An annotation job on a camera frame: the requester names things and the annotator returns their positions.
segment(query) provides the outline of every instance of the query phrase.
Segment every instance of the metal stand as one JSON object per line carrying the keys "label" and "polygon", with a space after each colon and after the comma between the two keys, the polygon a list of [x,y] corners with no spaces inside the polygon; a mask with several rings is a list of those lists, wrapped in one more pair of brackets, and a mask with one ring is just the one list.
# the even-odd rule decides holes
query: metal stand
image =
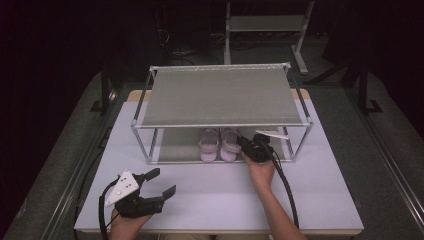
{"label": "metal stand", "polygon": [[231,64],[230,34],[232,32],[299,32],[297,43],[296,45],[292,45],[291,49],[299,66],[300,73],[303,75],[308,74],[308,69],[300,54],[300,49],[305,38],[306,29],[308,28],[314,2],[313,0],[308,2],[304,15],[290,16],[231,16],[230,3],[228,2],[226,10],[224,64]]}

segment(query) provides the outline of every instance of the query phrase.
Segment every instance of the black cable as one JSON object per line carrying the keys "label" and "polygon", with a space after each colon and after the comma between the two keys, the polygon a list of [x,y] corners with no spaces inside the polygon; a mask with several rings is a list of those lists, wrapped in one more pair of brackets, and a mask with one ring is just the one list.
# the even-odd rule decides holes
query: black cable
{"label": "black cable", "polygon": [[110,224],[112,224],[113,220],[115,220],[118,216],[119,216],[119,212],[115,215],[115,217],[112,218],[112,220],[110,220],[110,222],[106,225],[106,227],[109,227]]}
{"label": "black cable", "polygon": [[287,196],[289,198],[290,201],[290,206],[292,208],[292,213],[293,213],[293,222],[294,225],[296,225],[297,228],[299,228],[299,219],[297,216],[297,210],[296,210],[296,204],[294,202],[294,198],[293,198],[293,194],[292,191],[290,189],[290,185],[289,182],[287,181],[286,176],[284,176],[283,173],[283,168],[281,167],[281,165],[278,163],[279,161],[277,161],[275,159],[275,157],[273,156],[273,154],[269,151],[267,144],[265,144],[261,139],[259,139],[259,142],[262,144],[262,146],[265,148],[265,150],[267,151],[269,157],[271,158],[272,163],[275,166],[275,169],[277,169],[277,173],[280,176],[281,180],[283,181],[284,187],[286,188],[287,191]]}
{"label": "black cable", "polygon": [[104,240],[108,240],[108,236],[107,236],[107,229],[106,229],[106,224],[105,224],[105,213],[104,213],[104,208],[105,208],[105,196],[107,191],[114,185],[116,185],[116,183],[119,180],[119,176],[118,178],[109,183],[109,185],[107,185],[107,187],[105,188],[105,190],[103,191],[102,195],[99,197],[99,209],[98,209],[98,215],[99,215],[99,226],[100,226],[100,232],[102,234],[102,238]]}

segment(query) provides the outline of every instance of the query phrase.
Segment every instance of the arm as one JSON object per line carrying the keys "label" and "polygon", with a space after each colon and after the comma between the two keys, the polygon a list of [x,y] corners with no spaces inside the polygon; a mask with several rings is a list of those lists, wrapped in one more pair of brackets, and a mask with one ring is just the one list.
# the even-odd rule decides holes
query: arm
{"label": "arm", "polygon": [[306,239],[293,224],[272,192],[271,182],[275,172],[273,163],[271,161],[256,163],[244,153],[242,155],[249,166],[250,177],[264,208],[273,238],[275,240]]}
{"label": "arm", "polygon": [[[118,214],[116,209],[112,211],[113,219]],[[112,226],[110,229],[110,240],[133,240],[136,238],[140,228],[152,217],[152,215],[139,217],[135,219],[123,218],[117,216],[112,221]]]}

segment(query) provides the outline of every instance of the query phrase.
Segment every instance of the white metal rack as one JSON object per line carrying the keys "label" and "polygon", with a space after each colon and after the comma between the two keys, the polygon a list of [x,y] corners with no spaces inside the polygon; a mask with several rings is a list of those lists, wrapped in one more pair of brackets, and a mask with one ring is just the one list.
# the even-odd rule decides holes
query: white metal rack
{"label": "white metal rack", "polygon": [[[283,161],[294,160],[313,123],[294,81],[300,104],[295,103],[289,68],[289,63],[152,67],[150,99],[145,100],[146,83],[131,124],[145,159],[200,163],[202,128],[238,127],[249,138],[255,129],[288,134],[288,140],[272,139],[271,146]],[[290,128],[304,131],[290,136]]]}
{"label": "white metal rack", "polygon": [[284,15],[284,16],[231,16],[230,3],[227,3],[226,12],[226,30],[225,30],[225,49],[224,64],[231,64],[230,54],[230,34],[232,32],[299,32],[299,38],[295,45],[291,46],[296,63],[299,66],[300,73],[308,74],[306,64],[300,54],[306,29],[314,6],[314,0],[309,1],[304,15]]}

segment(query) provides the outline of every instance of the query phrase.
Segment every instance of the white table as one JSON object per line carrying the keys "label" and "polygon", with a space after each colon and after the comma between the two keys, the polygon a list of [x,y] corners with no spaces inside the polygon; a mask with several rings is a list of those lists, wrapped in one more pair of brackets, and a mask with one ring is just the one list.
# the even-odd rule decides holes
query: white table
{"label": "white table", "polygon": [[[305,101],[314,127],[298,159],[283,163],[296,202],[300,230],[304,234],[356,235],[364,228],[361,219],[313,103],[310,99]],[[153,216],[141,231],[269,233],[244,163],[146,164],[130,128],[136,107],[136,102],[123,104],[75,229],[99,232],[98,198],[118,174],[126,169],[141,174],[159,167],[160,176],[145,183],[141,195],[159,196],[174,184],[177,192],[167,200],[163,212]],[[277,174],[272,184],[282,206],[291,215],[286,191]],[[110,221],[111,211],[112,207],[105,209],[106,223]]]}

